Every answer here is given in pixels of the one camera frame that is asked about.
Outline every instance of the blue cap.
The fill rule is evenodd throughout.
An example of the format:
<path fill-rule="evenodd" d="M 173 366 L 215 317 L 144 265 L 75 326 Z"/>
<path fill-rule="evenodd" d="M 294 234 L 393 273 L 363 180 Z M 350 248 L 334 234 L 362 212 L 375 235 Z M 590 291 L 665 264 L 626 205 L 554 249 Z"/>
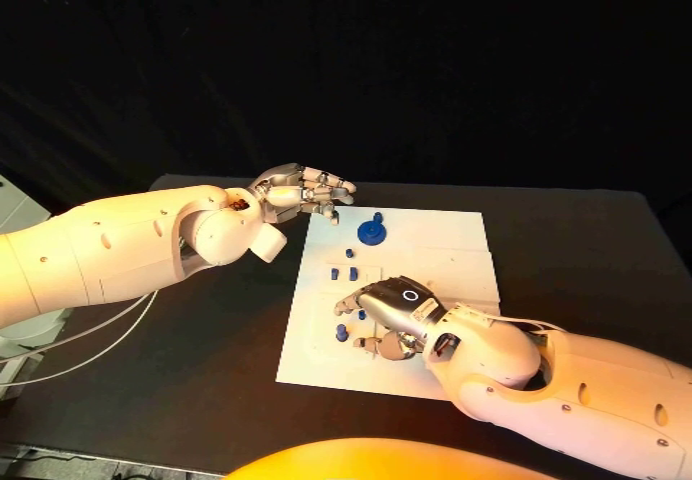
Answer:
<path fill-rule="evenodd" d="M 382 225 L 382 213 L 376 212 L 370 221 L 357 227 L 357 239 L 366 245 L 379 245 L 386 238 L 386 229 Z"/>
<path fill-rule="evenodd" d="M 340 342 L 344 342 L 349 339 L 349 332 L 346 331 L 346 325 L 343 323 L 336 326 L 336 339 Z"/>

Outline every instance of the table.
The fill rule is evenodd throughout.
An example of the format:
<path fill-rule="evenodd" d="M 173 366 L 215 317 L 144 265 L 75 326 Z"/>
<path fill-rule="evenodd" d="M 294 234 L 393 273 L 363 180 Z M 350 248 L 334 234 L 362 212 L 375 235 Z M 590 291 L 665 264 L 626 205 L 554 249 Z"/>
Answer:
<path fill-rule="evenodd" d="M 164 176 L 153 188 L 244 186 Z M 559 324 L 692 365 L 692 281 L 637 193 L 359 184 L 357 205 L 483 212 L 506 315 Z M 29 386 L 0 440 L 225 473 L 298 444 L 391 437 L 489 455 L 561 478 L 620 478 L 468 419 L 451 403 L 275 383 L 308 216 L 271 265 L 248 254 L 158 294 L 127 340 Z M 125 304 L 79 308 L 63 335 Z M 46 355 L 37 375 L 97 352 L 134 320 Z"/>

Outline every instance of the black curtain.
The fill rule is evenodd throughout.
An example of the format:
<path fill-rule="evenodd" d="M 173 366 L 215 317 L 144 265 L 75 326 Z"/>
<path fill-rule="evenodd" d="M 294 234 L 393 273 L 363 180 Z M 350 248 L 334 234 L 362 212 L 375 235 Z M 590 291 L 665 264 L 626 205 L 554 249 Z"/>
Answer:
<path fill-rule="evenodd" d="M 688 18 L 672 2 L 4 2 L 0 172 L 53 212 L 164 173 L 295 161 L 355 181 L 636 190 L 675 219 Z"/>

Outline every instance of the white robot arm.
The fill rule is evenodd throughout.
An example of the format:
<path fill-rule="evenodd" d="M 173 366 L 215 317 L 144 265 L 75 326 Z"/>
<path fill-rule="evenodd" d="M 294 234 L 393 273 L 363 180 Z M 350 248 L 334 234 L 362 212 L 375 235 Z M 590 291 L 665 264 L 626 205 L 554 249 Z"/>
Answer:
<path fill-rule="evenodd" d="M 285 237 L 268 223 L 300 211 L 339 222 L 350 182 L 297 164 L 248 189 L 196 186 L 86 203 L 0 235 L 0 328 L 66 307 L 117 302 L 233 262 L 248 248 L 271 262 Z"/>
<path fill-rule="evenodd" d="M 359 308 L 389 332 L 355 346 L 391 360 L 421 353 L 471 418 L 630 477 L 692 478 L 689 368 L 543 322 L 466 305 L 447 310 L 406 277 L 357 290 L 334 313 Z M 522 331 L 517 322 L 538 330 Z"/>

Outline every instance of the small blue piece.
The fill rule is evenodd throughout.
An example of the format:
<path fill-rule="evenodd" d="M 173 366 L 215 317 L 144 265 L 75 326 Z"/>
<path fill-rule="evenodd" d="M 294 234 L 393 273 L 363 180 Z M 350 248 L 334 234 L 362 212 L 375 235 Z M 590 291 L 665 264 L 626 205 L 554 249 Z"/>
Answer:
<path fill-rule="evenodd" d="M 382 225 L 382 213 L 376 212 L 372 220 L 357 227 L 357 239 L 366 245 L 379 245 L 386 238 L 386 229 Z"/>
<path fill-rule="evenodd" d="M 343 323 L 336 326 L 336 339 L 340 342 L 344 342 L 349 339 L 349 332 L 346 331 L 346 325 Z"/>

